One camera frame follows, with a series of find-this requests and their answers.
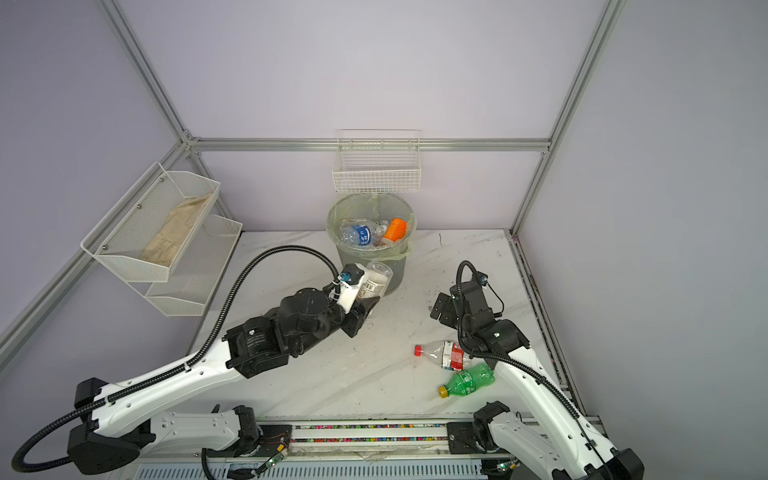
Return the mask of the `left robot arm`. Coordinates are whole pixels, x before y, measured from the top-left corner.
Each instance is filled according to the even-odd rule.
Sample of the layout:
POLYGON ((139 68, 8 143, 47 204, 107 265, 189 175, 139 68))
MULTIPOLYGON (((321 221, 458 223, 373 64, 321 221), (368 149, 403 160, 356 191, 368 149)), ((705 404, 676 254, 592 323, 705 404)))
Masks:
POLYGON ((208 347, 145 375, 118 383, 81 381, 74 407, 80 423, 69 433, 67 456, 85 475, 119 469, 163 443, 243 455, 256 450, 260 431, 250 407, 191 417, 172 407, 216 387, 283 367, 338 330, 354 337, 379 303, 342 285, 338 298, 304 288, 261 316, 216 335, 208 347))

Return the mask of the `red cap crushed bottle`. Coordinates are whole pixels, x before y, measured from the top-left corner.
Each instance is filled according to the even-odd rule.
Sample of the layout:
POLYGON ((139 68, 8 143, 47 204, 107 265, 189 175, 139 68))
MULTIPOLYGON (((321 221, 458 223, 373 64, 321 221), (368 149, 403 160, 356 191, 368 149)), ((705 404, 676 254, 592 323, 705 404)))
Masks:
POLYGON ((470 356, 457 342, 441 340, 429 344, 417 344, 413 354, 417 358, 427 359, 438 367, 450 371, 462 371, 471 362, 470 356))

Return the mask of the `yellow cap clear bottle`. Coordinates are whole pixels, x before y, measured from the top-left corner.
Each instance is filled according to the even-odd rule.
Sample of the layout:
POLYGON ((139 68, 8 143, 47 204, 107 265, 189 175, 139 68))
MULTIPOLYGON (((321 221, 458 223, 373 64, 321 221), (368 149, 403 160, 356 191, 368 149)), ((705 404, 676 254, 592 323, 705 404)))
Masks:
POLYGON ((383 297, 394 275, 392 268, 385 263, 371 261, 365 270, 365 279, 361 284, 358 298, 383 297))

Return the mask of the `blue label front bottle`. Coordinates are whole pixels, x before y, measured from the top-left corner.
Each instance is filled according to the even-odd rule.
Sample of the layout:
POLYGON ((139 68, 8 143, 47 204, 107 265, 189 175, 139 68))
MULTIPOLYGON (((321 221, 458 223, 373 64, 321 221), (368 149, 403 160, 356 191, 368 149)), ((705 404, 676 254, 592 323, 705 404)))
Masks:
POLYGON ((351 222, 339 230, 341 241, 353 247, 376 247, 380 244, 389 224, 387 222, 351 222))

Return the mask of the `green soda bottle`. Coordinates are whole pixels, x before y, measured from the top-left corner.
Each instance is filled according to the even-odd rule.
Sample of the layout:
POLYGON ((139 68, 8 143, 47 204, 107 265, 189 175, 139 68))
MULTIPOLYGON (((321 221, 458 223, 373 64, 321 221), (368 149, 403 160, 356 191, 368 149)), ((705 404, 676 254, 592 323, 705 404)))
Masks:
POLYGON ((448 382, 438 388, 440 398, 467 396, 495 382, 493 370, 485 363, 455 372, 448 382))

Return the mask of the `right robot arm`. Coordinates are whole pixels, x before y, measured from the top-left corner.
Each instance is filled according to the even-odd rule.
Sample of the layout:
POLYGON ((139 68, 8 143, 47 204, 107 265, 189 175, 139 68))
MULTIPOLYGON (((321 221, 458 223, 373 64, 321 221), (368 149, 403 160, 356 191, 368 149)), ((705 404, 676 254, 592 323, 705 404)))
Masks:
POLYGON ((452 453, 508 453, 540 479, 640 479, 645 467, 630 448, 618 449, 578 410, 546 372, 529 340, 498 318, 476 281, 438 295, 432 318, 458 333, 461 348, 492 369, 538 423, 531 429, 504 402, 448 426, 452 453))

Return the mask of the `orange label bottle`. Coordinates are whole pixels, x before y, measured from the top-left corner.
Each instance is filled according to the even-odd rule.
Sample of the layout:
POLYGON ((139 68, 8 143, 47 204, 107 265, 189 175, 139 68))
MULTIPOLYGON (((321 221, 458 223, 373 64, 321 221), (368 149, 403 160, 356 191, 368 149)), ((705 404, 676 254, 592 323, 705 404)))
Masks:
POLYGON ((404 239, 408 230, 408 224, 401 218, 393 218, 389 223, 389 226, 382 236, 382 243, 385 245, 391 245, 404 239))

